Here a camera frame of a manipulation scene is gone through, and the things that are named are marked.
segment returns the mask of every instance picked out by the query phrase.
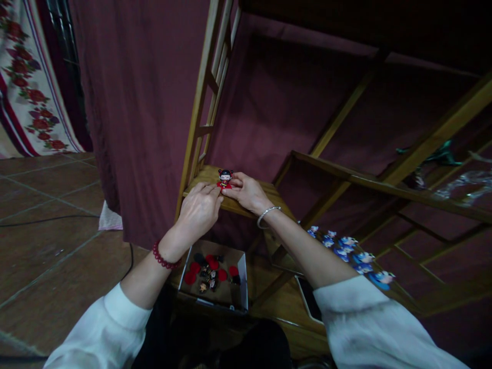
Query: red beaded bracelet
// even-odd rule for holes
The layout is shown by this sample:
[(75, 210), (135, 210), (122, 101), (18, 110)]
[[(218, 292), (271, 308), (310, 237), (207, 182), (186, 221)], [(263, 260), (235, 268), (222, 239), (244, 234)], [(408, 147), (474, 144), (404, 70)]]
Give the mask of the red beaded bracelet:
[(159, 253), (159, 241), (155, 241), (154, 246), (152, 247), (152, 253), (155, 256), (155, 259), (166, 269), (176, 269), (181, 264), (181, 259), (179, 259), (175, 263), (170, 263), (165, 261)]

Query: cardboard box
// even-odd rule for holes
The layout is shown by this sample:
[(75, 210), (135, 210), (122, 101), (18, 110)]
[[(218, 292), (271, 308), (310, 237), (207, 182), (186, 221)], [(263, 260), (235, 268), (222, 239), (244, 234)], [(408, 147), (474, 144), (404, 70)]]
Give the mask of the cardboard box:
[[(221, 255), (224, 257), (224, 262), (219, 264), (219, 269), (224, 269), (227, 272), (228, 280), (218, 282), (215, 292), (207, 290), (201, 294), (199, 286), (204, 278), (197, 275), (195, 283), (188, 285), (184, 282), (184, 277), (190, 271), (190, 265), (194, 262), (196, 253), (207, 255)], [(236, 266), (241, 278), (241, 286), (230, 283), (229, 267)], [(228, 248), (218, 243), (210, 241), (198, 240), (188, 252), (186, 264), (183, 269), (181, 281), (178, 288), (179, 294), (189, 298), (196, 299), (197, 303), (202, 305), (212, 306), (218, 309), (234, 311), (238, 314), (246, 314), (248, 312), (248, 279), (246, 276), (246, 255), (243, 251)]]

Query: black cable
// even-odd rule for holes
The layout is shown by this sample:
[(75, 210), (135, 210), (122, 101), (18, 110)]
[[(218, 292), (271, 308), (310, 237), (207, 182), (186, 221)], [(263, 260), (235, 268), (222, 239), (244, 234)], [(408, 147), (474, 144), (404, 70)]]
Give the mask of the black cable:
[(130, 253), (132, 254), (132, 261), (131, 261), (130, 267), (128, 268), (127, 272), (125, 273), (125, 275), (123, 276), (123, 278), (121, 280), (124, 280), (124, 278), (128, 275), (128, 273), (133, 269), (133, 245), (131, 242), (130, 242)]
[[(55, 217), (55, 218), (48, 218), (48, 219), (42, 219), (42, 220), (35, 220), (31, 222), (25, 222), (25, 223), (14, 223), (14, 224), (0, 224), (0, 228), (3, 227), (18, 227), (20, 226), (26, 226), (28, 224), (35, 224), (35, 223), (42, 223), (45, 221), (50, 221), (50, 220), (58, 220), (58, 219), (64, 219), (64, 218), (99, 218), (96, 215), (65, 215), (61, 217)], [(128, 268), (127, 272), (123, 276), (121, 280), (123, 280), (128, 273), (133, 269), (133, 245), (130, 243), (130, 253), (131, 253), (131, 263), (130, 267)], [(38, 362), (38, 361), (46, 361), (48, 360), (48, 356), (4, 356), (0, 355), (0, 363), (1, 364), (19, 364), (19, 363), (33, 363), (33, 362)]]
[(27, 226), (28, 224), (35, 224), (35, 223), (42, 223), (44, 221), (49, 221), (49, 220), (58, 220), (58, 219), (64, 219), (64, 218), (99, 218), (97, 215), (65, 215), (63, 217), (56, 217), (56, 218), (49, 218), (49, 219), (42, 219), (42, 220), (35, 220), (32, 222), (25, 222), (25, 223), (15, 223), (15, 224), (0, 224), (0, 228), (3, 227), (18, 227), (20, 226)]

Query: clear plastic bag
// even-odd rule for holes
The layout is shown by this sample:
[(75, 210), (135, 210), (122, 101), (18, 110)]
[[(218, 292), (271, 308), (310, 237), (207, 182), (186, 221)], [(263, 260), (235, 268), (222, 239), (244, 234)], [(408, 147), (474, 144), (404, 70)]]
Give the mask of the clear plastic bag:
[(482, 188), (468, 193), (463, 199), (463, 205), (471, 206), (476, 199), (486, 193), (492, 192), (492, 171), (470, 171), (460, 175), (454, 181), (448, 183), (443, 188), (437, 190), (433, 197), (438, 200), (447, 200), (451, 197), (453, 191), (466, 185), (481, 185)]

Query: white cloth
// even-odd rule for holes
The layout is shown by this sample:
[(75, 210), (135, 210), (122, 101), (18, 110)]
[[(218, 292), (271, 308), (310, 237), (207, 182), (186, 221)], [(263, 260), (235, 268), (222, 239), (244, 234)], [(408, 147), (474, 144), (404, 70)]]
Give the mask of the white cloth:
[[(363, 276), (317, 289), (314, 295), (339, 369), (467, 368)], [(129, 367), (144, 342), (150, 313), (134, 305), (118, 284), (85, 312), (45, 368)]]
[(123, 219), (108, 207), (108, 203), (104, 200), (102, 204), (101, 216), (99, 217), (99, 230), (112, 231), (122, 230)]

